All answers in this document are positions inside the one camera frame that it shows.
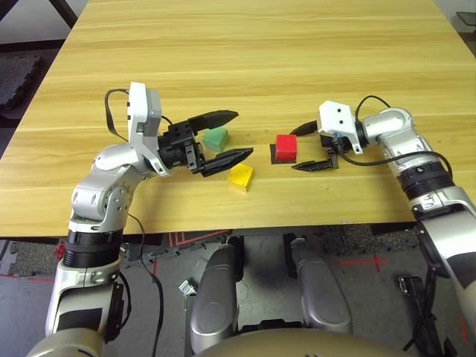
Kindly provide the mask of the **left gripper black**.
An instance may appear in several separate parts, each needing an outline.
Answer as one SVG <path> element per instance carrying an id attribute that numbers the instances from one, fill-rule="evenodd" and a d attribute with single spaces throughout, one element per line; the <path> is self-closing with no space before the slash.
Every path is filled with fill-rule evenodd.
<path id="1" fill-rule="evenodd" d="M 244 161 L 254 149 L 230 149 L 205 161 L 202 145 L 195 140 L 198 132 L 215 129 L 238 117 L 231 110 L 208 112 L 168 126 L 168 131 L 158 137 L 159 157 L 167 169 L 187 167 L 191 173 L 208 177 L 226 171 Z"/>

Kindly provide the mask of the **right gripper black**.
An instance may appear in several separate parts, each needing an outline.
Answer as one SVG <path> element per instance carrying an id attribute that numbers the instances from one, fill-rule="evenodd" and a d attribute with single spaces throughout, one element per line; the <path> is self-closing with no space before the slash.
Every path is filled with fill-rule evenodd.
<path id="1" fill-rule="evenodd" d="M 291 135 L 311 135 L 318 130 L 317 121 L 313 120 L 304 123 L 293 129 Z M 305 161 L 292 166 L 293 170 L 306 172 L 315 172 L 321 170 L 330 170 L 338 168 L 338 156 L 341 153 L 347 153 L 352 149 L 352 144 L 348 138 L 334 138 L 326 135 L 320 135 L 321 146 L 327 151 L 328 159 L 323 161 Z"/>

